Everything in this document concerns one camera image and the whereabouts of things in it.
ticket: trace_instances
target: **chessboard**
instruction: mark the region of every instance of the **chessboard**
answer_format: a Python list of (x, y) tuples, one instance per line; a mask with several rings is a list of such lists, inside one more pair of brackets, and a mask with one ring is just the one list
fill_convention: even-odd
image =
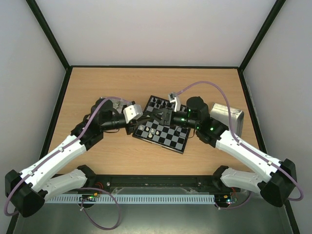
[[(175, 105), (168, 100), (151, 96), (144, 112), (152, 112), (155, 109), (165, 107), (174, 109)], [(181, 105), (180, 110), (187, 112), (187, 108), (184, 105)], [(156, 120), (151, 120), (139, 125), (132, 136), (182, 154), (190, 131), (189, 128), (162, 126)]]

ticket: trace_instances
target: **wooden tabletop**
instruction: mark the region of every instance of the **wooden tabletop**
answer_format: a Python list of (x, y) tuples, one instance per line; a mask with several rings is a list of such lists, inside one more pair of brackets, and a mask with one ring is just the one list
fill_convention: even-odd
[[(236, 69), (74, 68), (50, 150), (90, 113), (101, 96), (134, 100), (144, 109), (150, 95), (168, 99), (168, 93), (178, 92), (199, 80), (219, 85), (230, 106), (245, 112), (242, 138), (257, 147)], [(193, 96), (201, 96), (209, 107), (214, 102), (225, 105), (219, 91), (207, 84), (194, 86), (181, 94), (181, 103), (185, 104)], [(184, 154), (179, 154), (127, 136), (124, 129), (104, 134), (102, 141), (67, 164), (60, 173), (68, 173), (83, 164), (96, 174), (107, 175), (211, 175), (220, 165), (250, 171), (234, 157), (204, 144), (197, 137), (189, 139)]]

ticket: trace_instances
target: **black metal frame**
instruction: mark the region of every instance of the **black metal frame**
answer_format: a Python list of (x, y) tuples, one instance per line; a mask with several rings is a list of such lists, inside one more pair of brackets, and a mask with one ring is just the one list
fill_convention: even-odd
[[(44, 145), (40, 154), (40, 158), (43, 157), (44, 155), (46, 155), (48, 153), (49, 147), (50, 147), (50, 143), (52, 140), (52, 136), (55, 130), (55, 126), (59, 117), (59, 112), (63, 103), (63, 99), (66, 93), (66, 89), (67, 89), (67, 85), (71, 76), (71, 72), (72, 69), (74, 67), (104, 67), (104, 68), (192, 68), (192, 69), (237, 69), (238, 71), (238, 75), (240, 78), (240, 82), (242, 85), (242, 89), (244, 92), (244, 96), (246, 99), (246, 103), (247, 103), (247, 107), (251, 116), (251, 120), (252, 120), (252, 124), (253, 124), (253, 128), (254, 128), (254, 132), (256, 135), (256, 139), (259, 145), (259, 148), (261, 151), (266, 152), (266, 148), (265, 148), (265, 144), (262, 138), (262, 134), (259, 128), (259, 124), (255, 115), (255, 111), (254, 111), (254, 107), (251, 101), (251, 97), (247, 88), (247, 84), (244, 78), (244, 74), (243, 71), (245, 70), (245, 68), (247, 67), (249, 61), (251, 60), (251, 58), (253, 57), (254, 53), (256, 52), (258, 46), (260, 45), (261, 41), (263, 40), (264, 36), (266, 35), (267, 31), (269, 30), (271, 24), (273, 23), (274, 19), (276, 18), (277, 14), (279, 13), (280, 9), (282, 8), (282, 6), (284, 5), (286, 0), (276, 0), (274, 6), (272, 7), (269, 15), (267, 16), (266, 20), (264, 21), (259, 33), (257, 34), (256, 38), (254, 39), (250, 49), (248, 50), (245, 58), (243, 59), (240, 67), (208, 67), (208, 66), (70, 66), (69, 63), (66, 60), (65, 55), (63, 54), (57, 40), (55, 39), (48, 23), (46, 22), (42, 12), (40, 11), (37, 3), (35, 0), (26, 0), (26, 2), (28, 3), (30, 9), (32, 10), (32, 12), (34, 13), (36, 19), (38, 20), (38, 23), (40, 24), (41, 28), (43, 29), (44, 33), (46, 34), (48, 40), (50, 41), (55, 53), (57, 54), (59, 60), (61, 61), (61, 63), (63, 64), (65, 70), (66, 70), (66, 74), (64, 77), (64, 81), (58, 96), (58, 100), (52, 115), (52, 119), (50, 122), (50, 126), (47, 132), (47, 136), (46, 139), (44, 141)], [(100, 175), (100, 177), (103, 180), (107, 180), (107, 179), (111, 179), (112, 177), (114, 178), (124, 178), (127, 180), (127, 178), (133, 179), (134, 176), (133, 175)], [(186, 183), (189, 183), (190, 181), (192, 181), (192, 183), (194, 183), (194, 181), (197, 181), (200, 178), (203, 178), (203, 176), (150, 176), (149, 178), (147, 178), (147, 176), (136, 176), (136, 179), (139, 178), (143, 178), (143, 179), (148, 179), (149, 181), (153, 181), (153, 182), (159, 182), (159, 181), (163, 181), (163, 178), (177, 178), (178, 180), (181, 180), (181, 178), (185, 178)], [(290, 205), (290, 202), (287, 201), (285, 203), (285, 207), (286, 207), (286, 211), (287, 211), (287, 215), (289, 217), (290, 220), (290, 224), (292, 227), (292, 231), (294, 234), (299, 234), (299, 228), (297, 226), (295, 217), (293, 215), (293, 211)], [(12, 234), (17, 222), (17, 218), (18, 215), (15, 215), (14, 217), (12, 217), (9, 228), (7, 230), (7, 234)]]

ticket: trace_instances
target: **gray wall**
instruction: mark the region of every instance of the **gray wall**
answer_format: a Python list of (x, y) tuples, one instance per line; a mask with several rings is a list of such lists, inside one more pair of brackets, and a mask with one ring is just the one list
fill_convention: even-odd
[(26, 1), (0, 1), (0, 234), (4, 176), (38, 159), (64, 73)]
[(239, 66), (275, 0), (37, 0), (72, 65)]
[(268, 152), (296, 163), (306, 196), (292, 207), (303, 234), (312, 229), (311, 9), (311, 0), (287, 0), (244, 72)]

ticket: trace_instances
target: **purple cable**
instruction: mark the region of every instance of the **purple cable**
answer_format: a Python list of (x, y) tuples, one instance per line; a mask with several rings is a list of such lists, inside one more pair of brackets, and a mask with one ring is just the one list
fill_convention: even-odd
[(231, 209), (236, 209), (236, 208), (242, 207), (242, 206), (245, 205), (247, 202), (249, 202), (251, 197), (252, 197), (252, 192), (250, 192), (250, 193), (248, 194), (247, 199), (246, 199), (243, 203), (241, 203), (241, 204), (239, 204), (239, 205), (237, 205), (237, 206), (233, 206), (233, 207), (219, 207), (218, 204), (216, 204), (216, 203), (215, 203), (215, 206), (216, 206), (218, 209), (220, 209), (220, 210), (231, 210)]
[(105, 190), (97, 189), (97, 188), (80, 188), (79, 190), (96, 190), (96, 191), (100, 191), (100, 192), (105, 193), (105, 194), (107, 194), (108, 196), (110, 196), (110, 197), (114, 200), (114, 202), (116, 203), (116, 206), (117, 206), (117, 208), (118, 208), (118, 220), (117, 220), (117, 223), (116, 223), (114, 226), (112, 226), (111, 228), (102, 227), (102, 226), (98, 225), (97, 223), (95, 223), (95, 222), (93, 221), (93, 219), (88, 215), (88, 213), (86, 212), (86, 210), (85, 210), (84, 207), (83, 207), (83, 203), (84, 203), (84, 201), (85, 201), (86, 199), (82, 200), (80, 207), (82, 208), (82, 210), (84, 211), (84, 213), (88, 216), (90, 222), (91, 222), (94, 226), (96, 226), (97, 228), (102, 229), (102, 230), (109, 231), (109, 230), (112, 230), (112, 229), (115, 229), (116, 227), (118, 227), (118, 225), (119, 225), (119, 223), (120, 223), (120, 219), (121, 219), (121, 208), (120, 208), (120, 206), (119, 206), (119, 204), (118, 204), (116, 198), (114, 198), (113, 195), (111, 195), (109, 192), (107, 192), (107, 191), (105, 191)]
[[(236, 138), (236, 135), (233, 131), (233, 128), (232, 128), (232, 117), (231, 117), (231, 110), (230, 110), (230, 103), (227, 99), (227, 97), (225, 96), (225, 93), (222, 91), (222, 89), (217, 86), (216, 84), (212, 83), (212, 82), (209, 82), (209, 81), (198, 81), (198, 82), (195, 82), (189, 86), (187, 86), (185, 89), (182, 89), (181, 91), (179, 91), (177, 93), (177, 95), (180, 95), (182, 93), (184, 93), (186, 90), (188, 90), (189, 88), (193, 87), (194, 85), (197, 85), (197, 84), (201, 84), (201, 83), (205, 83), (205, 84), (209, 84), (209, 85), (212, 85), (213, 87), (215, 87), (217, 90), (220, 91), (220, 93), (222, 94), (225, 102), (226, 102), (226, 105), (228, 107), (228, 114), (229, 114), (229, 124), (230, 124), (230, 132), (234, 138), (234, 140), (239, 143), (239, 139)], [(254, 150), (250, 149), (248, 146), (244, 145), (243, 143), (240, 143), (240, 145), (245, 148), (246, 150), (248, 150), (249, 152), (251, 152), (252, 154), (256, 155), (257, 157), (261, 158), (263, 161), (265, 161), (266, 163), (269, 162), (269, 160), (267, 160), (265, 157), (263, 157), (262, 155), (258, 154), (257, 152), (255, 152)], [(276, 164), (272, 163), (271, 164), (272, 166), (274, 166), (276, 169), (278, 169), (281, 173), (283, 173), (299, 190), (300, 192), (300, 197), (299, 198), (288, 198), (289, 201), (301, 201), (304, 197), (304, 194), (303, 194), (303, 190), (301, 188), (301, 186), (297, 183), (297, 181), (294, 180), (294, 178), (292, 178), (285, 170), (283, 170), (282, 168), (280, 168), (279, 166), (277, 166)]]
[[(77, 140), (79, 140), (80, 138), (82, 138), (82, 136), (85, 134), (85, 132), (87, 131), (87, 129), (89, 128), (94, 116), (96, 115), (96, 113), (99, 111), (99, 109), (102, 107), (102, 105), (109, 99), (117, 99), (117, 100), (123, 100), (125, 102), (129, 102), (127, 100), (121, 99), (119, 97), (107, 97), (105, 98), (103, 101), (101, 101), (101, 103), (97, 106), (97, 108), (94, 110), (94, 112), (92, 113), (92, 115), (90, 116), (86, 126), (84, 127), (84, 129), (82, 130), (82, 132), (80, 133), (80, 135), (74, 139), (73, 141), (69, 142), (67, 145), (65, 145), (64, 147), (62, 147), (63, 149), (66, 149), (67, 147), (71, 146), (72, 144), (74, 144)], [(48, 156), (44, 161), (42, 161), (41, 163), (39, 163), (37, 165), (37, 167), (35, 167), (31, 172), (35, 173), (44, 163), (46, 163), (48, 160), (50, 160), (51, 158), (53, 158), (55, 155), (57, 155), (58, 153), (60, 153), (60, 150), (55, 151), (53, 154), (51, 154), (50, 156)], [(4, 208), (3, 208), (3, 212), (6, 216), (13, 216), (13, 215), (17, 215), (19, 212), (15, 211), (13, 213), (8, 213), (8, 206), (9, 206), (9, 202), (13, 196), (13, 194), (15, 193), (15, 191), (20, 187), (20, 185), (29, 178), (30, 175), (26, 175), (23, 179), (21, 179), (21, 181), (19, 183), (17, 183), (17, 185), (12, 189), (12, 191), (10, 192), (8, 198), (5, 201), (4, 204)]]

